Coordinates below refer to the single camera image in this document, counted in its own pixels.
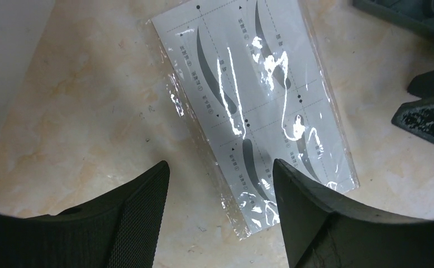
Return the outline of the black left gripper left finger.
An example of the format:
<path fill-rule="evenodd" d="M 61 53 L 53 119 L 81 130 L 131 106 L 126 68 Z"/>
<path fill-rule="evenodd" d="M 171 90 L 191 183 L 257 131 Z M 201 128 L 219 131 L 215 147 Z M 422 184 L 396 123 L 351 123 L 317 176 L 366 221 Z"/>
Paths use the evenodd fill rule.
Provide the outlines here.
<path fill-rule="evenodd" d="M 0 214 L 0 267 L 152 267 L 169 179 L 161 161 L 57 215 Z"/>

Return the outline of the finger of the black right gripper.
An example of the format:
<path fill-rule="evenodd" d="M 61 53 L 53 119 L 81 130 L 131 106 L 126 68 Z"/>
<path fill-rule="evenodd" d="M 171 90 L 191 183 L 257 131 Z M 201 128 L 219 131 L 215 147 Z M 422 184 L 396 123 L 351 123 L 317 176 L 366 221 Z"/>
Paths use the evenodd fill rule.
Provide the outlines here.
<path fill-rule="evenodd" d="M 391 123 L 434 144 L 434 97 L 403 103 Z"/>
<path fill-rule="evenodd" d="M 419 98 L 434 97 L 434 70 L 415 76 L 408 85 L 407 92 Z"/>

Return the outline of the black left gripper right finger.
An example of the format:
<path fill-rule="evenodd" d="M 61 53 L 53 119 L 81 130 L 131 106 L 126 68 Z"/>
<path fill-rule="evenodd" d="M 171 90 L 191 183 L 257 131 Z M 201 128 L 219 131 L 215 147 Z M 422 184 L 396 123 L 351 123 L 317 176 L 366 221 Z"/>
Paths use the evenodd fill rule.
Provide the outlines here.
<path fill-rule="evenodd" d="M 434 220 L 380 210 L 273 164 L 290 267 L 434 267 Z"/>

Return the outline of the white false eyelash card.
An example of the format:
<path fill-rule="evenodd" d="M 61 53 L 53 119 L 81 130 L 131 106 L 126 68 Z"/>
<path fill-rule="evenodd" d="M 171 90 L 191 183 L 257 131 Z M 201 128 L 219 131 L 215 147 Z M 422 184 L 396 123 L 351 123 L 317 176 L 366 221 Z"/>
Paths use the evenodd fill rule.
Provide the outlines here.
<path fill-rule="evenodd" d="M 275 159 L 359 187 L 305 1 L 171 1 L 138 28 L 238 239 L 280 222 Z"/>

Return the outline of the white plastic drawer organizer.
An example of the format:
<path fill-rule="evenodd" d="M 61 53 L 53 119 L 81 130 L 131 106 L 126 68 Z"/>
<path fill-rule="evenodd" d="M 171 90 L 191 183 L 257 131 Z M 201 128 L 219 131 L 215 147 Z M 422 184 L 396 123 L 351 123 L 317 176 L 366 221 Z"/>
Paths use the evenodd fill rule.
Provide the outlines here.
<path fill-rule="evenodd" d="M 54 1 L 0 1 L 0 130 Z"/>

